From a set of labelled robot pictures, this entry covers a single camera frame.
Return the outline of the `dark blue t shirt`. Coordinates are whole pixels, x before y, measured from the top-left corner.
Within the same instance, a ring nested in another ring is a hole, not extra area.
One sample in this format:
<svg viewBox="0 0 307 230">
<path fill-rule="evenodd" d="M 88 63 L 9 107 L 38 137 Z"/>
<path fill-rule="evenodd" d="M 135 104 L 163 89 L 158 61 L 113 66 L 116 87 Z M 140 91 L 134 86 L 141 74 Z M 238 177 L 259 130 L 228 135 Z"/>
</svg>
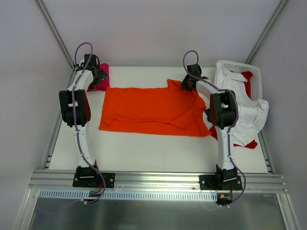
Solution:
<svg viewBox="0 0 307 230">
<path fill-rule="evenodd" d="M 208 122 L 211 122 L 211 119 L 210 119 L 210 109 L 207 108 L 204 112 L 205 112 L 205 114 L 206 114 L 206 116 L 207 116 Z"/>
</svg>

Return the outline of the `right aluminium frame post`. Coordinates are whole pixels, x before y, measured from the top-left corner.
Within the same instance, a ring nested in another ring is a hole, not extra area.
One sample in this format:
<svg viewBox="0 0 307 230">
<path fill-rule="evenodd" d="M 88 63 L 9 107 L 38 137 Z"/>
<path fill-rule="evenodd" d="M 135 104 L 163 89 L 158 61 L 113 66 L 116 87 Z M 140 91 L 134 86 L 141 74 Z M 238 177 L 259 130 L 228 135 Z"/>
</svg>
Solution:
<svg viewBox="0 0 307 230">
<path fill-rule="evenodd" d="M 269 20 L 267 21 L 266 25 L 264 26 L 262 32 L 260 33 L 256 43 L 254 44 L 251 52 L 249 53 L 247 59 L 245 60 L 245 64 L 250 64 L 256 54 L 259 52 L 261 46 L 264 44 L 266 37 L 268 36 L 269 32 L 273 28 L 274 24 L 277 22 L 279 16 L 284 11 L 288 4 L 289 0 L 280 0 L 273 11 L 272 15 L 270 16 Z"/>
</svg>

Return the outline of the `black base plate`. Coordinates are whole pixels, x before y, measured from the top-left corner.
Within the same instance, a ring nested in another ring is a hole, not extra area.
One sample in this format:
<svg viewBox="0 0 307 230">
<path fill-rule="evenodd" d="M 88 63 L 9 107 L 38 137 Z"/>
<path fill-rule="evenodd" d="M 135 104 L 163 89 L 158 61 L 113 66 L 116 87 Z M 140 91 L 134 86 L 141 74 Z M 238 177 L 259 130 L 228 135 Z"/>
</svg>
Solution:
<svg viewBox="0 0 307 230">
<path fill-rule="evenodd" d="M 114 188 L 115 174 L 114 173 L 101 173 L 106 185 L 99 174 L 95 171 L 86 173 L 75 173 L 72 186 L 78 188 Z"/>
<path fill-rule="evenodd" d="M 218 182 L 214 175 L 204 174 L 199 176 L 199 185 L 201 190 L 243 190 L 240 176 L 237 176 L 234 180 Z"/>
</svg>

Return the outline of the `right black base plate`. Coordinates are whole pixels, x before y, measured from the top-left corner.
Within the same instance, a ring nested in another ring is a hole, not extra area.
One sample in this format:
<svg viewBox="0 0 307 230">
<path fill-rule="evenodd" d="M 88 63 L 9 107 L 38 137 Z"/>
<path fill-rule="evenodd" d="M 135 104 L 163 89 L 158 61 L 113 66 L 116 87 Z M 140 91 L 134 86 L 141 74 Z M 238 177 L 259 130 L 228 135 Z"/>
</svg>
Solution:
<svg viewBox="0 0 307 230">
<path fill-rule="evenodd" d="M 199 185 L 201 190 L 243 190 L 240 176 L 237 176 L 234 180 L 218 182 L 214 175 L 204 174 L 199 176 Z"/>
</svg>

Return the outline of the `orange t shirt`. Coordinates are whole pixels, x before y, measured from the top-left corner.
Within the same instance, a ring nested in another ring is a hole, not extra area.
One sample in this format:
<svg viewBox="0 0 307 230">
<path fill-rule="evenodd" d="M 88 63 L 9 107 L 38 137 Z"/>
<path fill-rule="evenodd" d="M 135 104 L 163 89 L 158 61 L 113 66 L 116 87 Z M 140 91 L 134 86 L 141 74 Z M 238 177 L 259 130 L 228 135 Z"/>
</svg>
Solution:
<svg viewBox="0 0 307 230">
<path fill-rule="evenodd" d="M 99 130 L 153 135 L 206 137 L 204 100 L 196 91 L 167 80 L 164 88 L 107 88 Z"/>
</svg>

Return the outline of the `aluminium mounting rail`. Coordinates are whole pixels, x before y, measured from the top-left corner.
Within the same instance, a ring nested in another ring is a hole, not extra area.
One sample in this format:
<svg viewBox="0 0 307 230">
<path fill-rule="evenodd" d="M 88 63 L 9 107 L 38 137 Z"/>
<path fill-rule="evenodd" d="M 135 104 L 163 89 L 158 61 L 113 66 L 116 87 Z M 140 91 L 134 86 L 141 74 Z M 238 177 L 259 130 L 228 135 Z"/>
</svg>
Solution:
<svg viewBox="0 0 307 230">
<path fill-rule="evenodd" d="M 75 171 L 35 170 L 31 176 L 30 188 L 72 188 Z M 114 190 L 117 191 L 201 191 L 200 173 L 176 172 L 114 172 Z M 282 175 L 270 173 L 246 173 L 246 193 L 289 193 Z"/>
</svg>

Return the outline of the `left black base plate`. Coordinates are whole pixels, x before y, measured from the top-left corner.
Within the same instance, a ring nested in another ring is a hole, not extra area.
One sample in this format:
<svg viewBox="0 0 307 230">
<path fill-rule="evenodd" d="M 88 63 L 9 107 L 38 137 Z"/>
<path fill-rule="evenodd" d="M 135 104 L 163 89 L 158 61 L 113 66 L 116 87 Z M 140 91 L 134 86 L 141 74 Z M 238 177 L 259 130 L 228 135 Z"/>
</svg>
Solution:
<svg viewBox="0 0 307 230">
<path fill-rule="evenodd" d="M 86 173 L 75 173 L 72 186 L 78 188 L 114 188 L 115 174 L 114 173 L 101 173 L 106 185 L 99 174 L 95 171 Z"/>
</svg>

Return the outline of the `aluminium frame post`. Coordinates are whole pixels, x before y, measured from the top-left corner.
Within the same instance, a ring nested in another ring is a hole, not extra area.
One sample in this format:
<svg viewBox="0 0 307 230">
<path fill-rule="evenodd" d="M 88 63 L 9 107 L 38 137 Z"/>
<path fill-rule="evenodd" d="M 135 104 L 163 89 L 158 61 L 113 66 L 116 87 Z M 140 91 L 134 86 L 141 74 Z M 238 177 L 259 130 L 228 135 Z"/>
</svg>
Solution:
<svg viewBox="0 0 307 230">
<path fill-rule="evenodd" d="M 245 60 L 245 64 L 250 64 L 256 54 L 259 52 L 261 46 L 264 44 L 266 37 L 268 36 L 269 32 L 273 28 L 274 24 L 277 22 L 279 16 L 284 11 L 288 4 L 289 0 L 280 0 L 273 11 L 272 15 L 270 16 L 269 20 L 267 21 L 266 25 L 264 26 L 262 32 L 260 33 L 256 43 L 254 44 L 251 52 L 249 53 L 247 59 Z"/>
<path fill-rule="evenodd" d="M 61 37 L 61 35 L 60 35 L 60 33 L 59 33 L 55 23 L 54 23 L 54 20 L 52 19 L 51 14 L 50 14 L 49 10 L 47 9 L 44 1 L 43 0 L 35 0 L 35 3 L 37 4 L 40 12 L 42 13 L 50 31 L 52 32 L 54 38 L 56 39 L 57 44 L 58 44 L 60 50 L 62 51 L 65 59 L 67 60 L 69 66 L 71 68 L 74 68 L 73 59 L 72 59 L 70 53 L 68 52 L 68 49 L 67 49 L 67 47 L 66 47 L 66 45 L 65 45 L 65 43 L 64 43 L 64 41 Z"/>
</svg>

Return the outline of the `folded pink t shirt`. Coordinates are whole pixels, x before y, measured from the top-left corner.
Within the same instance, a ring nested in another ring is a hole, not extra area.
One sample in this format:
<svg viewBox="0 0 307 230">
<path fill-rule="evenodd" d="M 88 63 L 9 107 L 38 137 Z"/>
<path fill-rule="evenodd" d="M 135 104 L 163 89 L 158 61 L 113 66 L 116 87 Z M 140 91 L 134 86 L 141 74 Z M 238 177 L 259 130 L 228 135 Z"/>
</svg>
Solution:
<svg viewBox="0 0 307 230">
<path fill-rule="evenodd" d="M 106 73 L 103 80 L 96 85 L 90 85 L 87 92 L 93 91 L 105 91 L 107 87 L 110 87 L 109 65 L 107 63 L 100 64 L 100 68 Z"/>
</svg>

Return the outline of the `left aluminium frame post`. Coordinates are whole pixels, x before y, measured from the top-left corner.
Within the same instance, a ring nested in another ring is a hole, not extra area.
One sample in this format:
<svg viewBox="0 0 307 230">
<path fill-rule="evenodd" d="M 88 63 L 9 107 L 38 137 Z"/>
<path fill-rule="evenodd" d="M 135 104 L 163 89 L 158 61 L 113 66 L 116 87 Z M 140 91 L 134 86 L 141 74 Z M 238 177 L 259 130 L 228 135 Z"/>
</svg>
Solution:
<svg viewBox="0 0 307 230">
<path fill-rule="evenodd" d="M 61 37 L 61 35 L 60 35 L 60 33 L 59 33 L 55 23 L 54 23 L 54 20 L 52 19 L 51 14 L 50 14 L 49 10 L 47 9 L 44 1 L 43 0 L 35 0 L 35 3 L 37 4 L 40 12 L 42 13 L 50 31 L 52 32 L 54 38 L 56 39 L 57 44 L 58 44 L 60 50 L 62 51 L 65 59 L 67 60 L 69 66 L 71 68 L 74 68 L 73 59 L 72 59 L 70 53 L 68 52 L 68 49 L 67 49 L 67 47 L 66 47 L 66 45 L 65 45 L 65 43 L 64 43 L 64 41 Z"/>
</svg>

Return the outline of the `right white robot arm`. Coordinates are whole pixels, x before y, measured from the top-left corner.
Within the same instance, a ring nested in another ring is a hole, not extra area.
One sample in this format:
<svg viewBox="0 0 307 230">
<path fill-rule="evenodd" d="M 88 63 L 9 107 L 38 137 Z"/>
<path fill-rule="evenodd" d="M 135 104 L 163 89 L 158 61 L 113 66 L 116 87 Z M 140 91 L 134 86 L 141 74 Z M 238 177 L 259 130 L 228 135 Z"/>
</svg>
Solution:
<svg viewBox="0 0 307 230">
<path fill-rule="evenodd" d="M 237 179 L 237 168 L 232 158 L 233 128 L 238 120 L 236 98 L 232 91 L 219 89 L 207 77 L 202 77 L 202 70 L 198 64 L 188 65 L 184 70 L 187 74 L 181 88 L 196 91 L 209 99 L 210 121 L 217 133 L 216 172 L 213 177 L 205 179 L 204 184 L 213 189 L 224 190 Z"/>
</svg>

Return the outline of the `white plastic laundry basket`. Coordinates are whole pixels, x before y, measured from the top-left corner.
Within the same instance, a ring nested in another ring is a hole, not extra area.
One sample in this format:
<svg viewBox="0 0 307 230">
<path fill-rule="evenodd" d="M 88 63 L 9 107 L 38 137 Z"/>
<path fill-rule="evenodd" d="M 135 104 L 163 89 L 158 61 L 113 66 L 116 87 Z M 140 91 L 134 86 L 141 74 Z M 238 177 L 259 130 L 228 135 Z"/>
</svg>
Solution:
<svg viewBox="0 0 307 230">
<path fill-rule="evenodd" d="M 233 61 L 216 63 L 214 85 L 235 93 L 239 109 L 257 108 L 262 100 L 260 69 Z"/>
</svg>

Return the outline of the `white t shirt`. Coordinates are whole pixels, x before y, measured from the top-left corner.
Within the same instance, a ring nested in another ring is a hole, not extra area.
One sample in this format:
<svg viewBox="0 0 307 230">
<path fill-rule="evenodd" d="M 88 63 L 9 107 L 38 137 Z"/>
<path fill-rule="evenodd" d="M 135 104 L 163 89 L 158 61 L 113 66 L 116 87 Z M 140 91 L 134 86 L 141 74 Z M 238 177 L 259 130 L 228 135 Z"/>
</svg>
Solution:
<svg viewBox="0 0 307 230">
<path fill-rule="evenodd" d="M 227 70 L 222 63 L 216 64 L 214 84 L 220 89 L 232 90 L 237 100 L 239 118 L 232 129 L 234 145 L 248 149 L 257 147 L 255 138 L 263 129 L 269 111 L 266 100 L 251 99 L 251 81 L 254 79 L 251 71 L 235 72 Z"/>
</svg>

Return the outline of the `red t shirt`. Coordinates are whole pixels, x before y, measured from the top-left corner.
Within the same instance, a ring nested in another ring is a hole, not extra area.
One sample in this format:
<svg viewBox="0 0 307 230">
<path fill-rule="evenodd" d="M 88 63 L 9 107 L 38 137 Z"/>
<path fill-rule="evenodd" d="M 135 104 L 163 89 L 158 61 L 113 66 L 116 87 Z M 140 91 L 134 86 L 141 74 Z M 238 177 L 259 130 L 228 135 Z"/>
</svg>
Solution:
<svg viewBox="0 0 307 230">
<path fill-rule="evenodd" d="M 231 72 L 227 75 L 218 74 L 218 87 L 234 91 L 237 99 L 239 119 L 233 130 L 234 146 L 254 149 L 257 147 L 255 137 L 256 119 L 258 117 L 258 103 L 251 100 L 250 80 L 253 74 L 250 71 L 242 73 Z"/>
</svg>

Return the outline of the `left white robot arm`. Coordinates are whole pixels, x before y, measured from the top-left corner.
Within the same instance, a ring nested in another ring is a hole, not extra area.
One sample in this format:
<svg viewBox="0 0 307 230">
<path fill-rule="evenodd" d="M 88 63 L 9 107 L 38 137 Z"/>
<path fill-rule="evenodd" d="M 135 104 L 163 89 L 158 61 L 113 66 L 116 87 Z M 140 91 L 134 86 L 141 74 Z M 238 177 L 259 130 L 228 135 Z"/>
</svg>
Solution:
<svg viewBox="0 0 307 230">
<path fill-rule="evenodd" d="M 71 128 L 78 152 L 77 178 L 90 187 L 100 183 L 98 166 L 89 146 L 89 122 L 91 110 L 87 90 L 93 89 L 105 80 L 108 74 L 101 69 L 96 55 L 85 54 L 77 64 L 72 84 L 59 92 L 61 116 L 64 123 Z"/>
</svg>

